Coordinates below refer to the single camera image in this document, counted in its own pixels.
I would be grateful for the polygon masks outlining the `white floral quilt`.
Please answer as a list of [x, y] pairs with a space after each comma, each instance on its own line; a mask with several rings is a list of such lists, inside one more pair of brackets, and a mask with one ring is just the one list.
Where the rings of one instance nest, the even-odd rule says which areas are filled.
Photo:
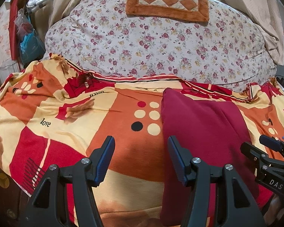
[[48, 53], [106, 76], [174, 74], [192, 82], [242, 91], [263, 84], [277, 66], [256, 24], [209, 1], [209, 23], [129, 17], [126, 0], [85, 0], [46, 33]]

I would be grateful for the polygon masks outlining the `dark red garment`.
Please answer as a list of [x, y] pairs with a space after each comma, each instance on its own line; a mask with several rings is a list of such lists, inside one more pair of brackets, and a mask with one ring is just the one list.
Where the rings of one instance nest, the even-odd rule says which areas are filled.
[[240, 151], [251, 143], [249, 131], [238, 107], [230, 101], [193, 100], [173, 89], [162, 96], [162, 133], [165, 142], [164, 194], [161, 222], [179, 225], [188, 205], [190, 189], [177, 179], [167, 148], [169, 136], [211, 166], [230, 163], [252, 193], [260, 210], [273, 193], [255, 182], [255, 168]]

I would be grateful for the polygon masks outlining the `blue plastic bag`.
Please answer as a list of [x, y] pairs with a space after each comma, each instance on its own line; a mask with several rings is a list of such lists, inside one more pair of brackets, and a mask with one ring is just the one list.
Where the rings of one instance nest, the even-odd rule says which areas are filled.
[[24, 65], [35, 61], [45, 54], [44, 43], [41, 41], [36, 30], [24, 36], [19, 48], [20, 59]]

